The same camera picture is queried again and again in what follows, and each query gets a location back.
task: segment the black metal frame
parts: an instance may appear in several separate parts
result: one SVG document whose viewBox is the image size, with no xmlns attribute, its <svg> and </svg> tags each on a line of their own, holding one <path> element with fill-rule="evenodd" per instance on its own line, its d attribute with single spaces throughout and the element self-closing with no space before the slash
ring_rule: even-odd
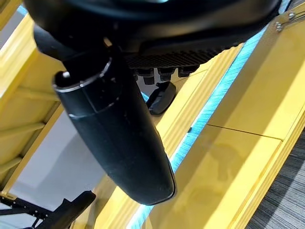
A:
<svg viewBox="0 0 305 229">
<path fill-rule="evenodd" d="M 94 199 L 94 193 L 85 191 L 72 202 L 64 199 L 55 211 L 50 211 L 20 198 L 12 199 L 2 196 L 0 197 L 0 203 L 11 208 L 1 209 L 0 216 L 25 213 L 36 217 L 30 227 L 32 229 L 67 229 Z M 36 226 L 40 219 L 43 220 L 42 223 Z"/>
</svg>

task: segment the yellow wooden frame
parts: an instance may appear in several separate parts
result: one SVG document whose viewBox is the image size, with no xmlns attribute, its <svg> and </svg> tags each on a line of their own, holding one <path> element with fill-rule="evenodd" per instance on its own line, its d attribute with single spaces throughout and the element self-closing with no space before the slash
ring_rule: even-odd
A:
<svg viewBox="0 0 305 229">
<path fill-rule="evenodd" d="M 14 12 L 19 4 L 20 1 L 10 1 L 5 8 L 6 12 Z M 6 21 L 12 14 L 6 14 Z M 51 89 L 51 77 L 56 71 L 62 70 L 63 66 L 60 62 L 43 56 L 36 49 L 32 35 L 33 25 L 31 18 L 25 16 L 0 50 L 0 153 L 18 155 L 2 165 L 3 195 L 8 194 L 33 153 L 63 112 L 58 98 Z M 21 104 L 28 104 L 27 110 L 14 114 L 14 109 L 18 109 Z M 14 123 L 15 120 L 12 120 L 11 116 L 16 119 L 20 117 L 21 121 Z M 20 152 L 14 152 L 14 139 Z"/>
</svg>

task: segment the blue led light strip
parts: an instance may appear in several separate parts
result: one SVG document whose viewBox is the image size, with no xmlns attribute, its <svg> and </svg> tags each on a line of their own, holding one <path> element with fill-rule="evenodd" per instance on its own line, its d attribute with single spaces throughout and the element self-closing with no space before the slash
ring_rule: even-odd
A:
<svg viewBox="0 0 305 229">
<path fill-rule="evenodd" d="M 283 0 L 281 8 L 279 10 L 280 13 L 283 13 L 285 11 L 289 2 L 290 0 Z M 211 97 L 204 105 L 203 109 L 197 116 L 195 122 L 192 124 L 191 131 L 185 135 L 185 137 L 177 147 L 176 151 L 174 152 L 173 156 L 170 158 L 170 162 L 174 172 L 177 171 L 179 165 L 184 160 L 185 156 L 191 149 L 195 140 L 202 132 L 204 126 L 207 124 L 208 120 L 214 113 L 215 109 L 217 108 L 221 100 L 224 98 L 225 94 L 227 93 L 230 86 L 238 76 L 244 64 L 249 59 L 251 53 L 257 46 L 265 30 L 266 27 L 244 44 L 243 48 L 240 50 L 236 59 L 233 61 L 228 71 L 225 73 L 219 84 L 216 86 Z M 138 210 L 136 211 L 136 213 L 133 215 L 130 222 L 128 223 L 127 228 L 140 229 L 152 209 L 153 206 L 140 205 L 140 207 L 138 208 Z"/>
<path fill-rule="evenodd" d="M 20 14 L 22 14 L 23 16 L 25 16 L 25 15 L 28 13 L 28 11 L 27 11 L 27 10 L 24 8 L 24 6 L 22 6 L 22 5 L 20 5 L 20 6 L 18 7 L 17 11 L 18 11 Z"/>
</svg>

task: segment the metal screw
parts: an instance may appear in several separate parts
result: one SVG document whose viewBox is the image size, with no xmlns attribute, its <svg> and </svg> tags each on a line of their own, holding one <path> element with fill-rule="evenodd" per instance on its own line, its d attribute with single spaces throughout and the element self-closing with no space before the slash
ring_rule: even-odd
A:
<svg viewBox="0 0 305 229">
<path fill-rule="evenodd" d="M 278 32 L 283 30 L 282 24 L 279 23 L 278 21 L 275 23 L 275 28 L 276 28 L 276 31 L 278 31 Z"/>
<path fill-rule="evenodd" d="M 290 13 L 288 14 L 288 19 L 289 19 L 289 20 L 292 20 L 293 18 L 295 18 L 295 13 L 294 13 L 294 12 L 290 12 Z"/>
</svg>

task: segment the gray carpet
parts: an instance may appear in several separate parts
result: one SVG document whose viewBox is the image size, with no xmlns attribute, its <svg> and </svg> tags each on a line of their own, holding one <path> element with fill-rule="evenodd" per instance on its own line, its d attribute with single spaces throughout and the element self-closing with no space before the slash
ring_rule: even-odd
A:
<svg viewBox="0 0 305 229">
<path fill-rule="evenodd" d="M 246 228 L 305 229 L 304 131 Z"/>
</svg>

